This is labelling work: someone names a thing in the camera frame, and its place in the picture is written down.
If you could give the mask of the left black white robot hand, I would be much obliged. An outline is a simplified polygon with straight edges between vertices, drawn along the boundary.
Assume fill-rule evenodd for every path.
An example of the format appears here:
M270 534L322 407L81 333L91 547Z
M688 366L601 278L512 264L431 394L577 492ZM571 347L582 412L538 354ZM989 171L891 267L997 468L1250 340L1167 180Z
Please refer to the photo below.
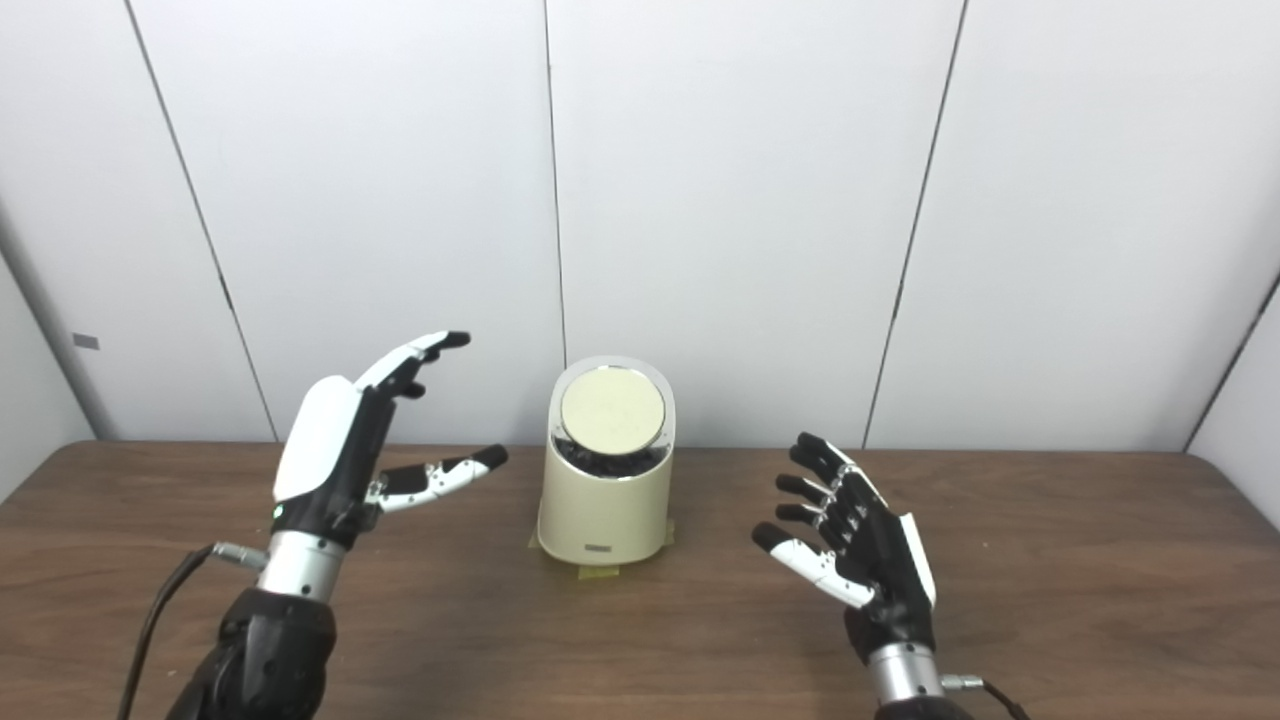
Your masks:
M425 395L420 369L470 341L465 331L425 334L393 348L356 380L317 380L276 469L271 532L298 532L349 551L381 515L434 502L504 464L507 450L490 445L438 464L376 470L399 400Z

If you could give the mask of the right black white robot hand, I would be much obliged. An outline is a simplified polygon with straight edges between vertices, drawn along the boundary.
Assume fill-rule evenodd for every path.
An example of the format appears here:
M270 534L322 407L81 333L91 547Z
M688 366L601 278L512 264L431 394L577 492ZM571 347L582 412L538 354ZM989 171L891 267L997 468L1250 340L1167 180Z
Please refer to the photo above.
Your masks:
M809 527L822 542L772 521L756 524L753 542L845 606L849 642L864 664L890 646L934 651L937 591L915 518L895 512L861 466L819 436L800 433L788 456L810 475L776 478L800 498L778 505L776 520Z

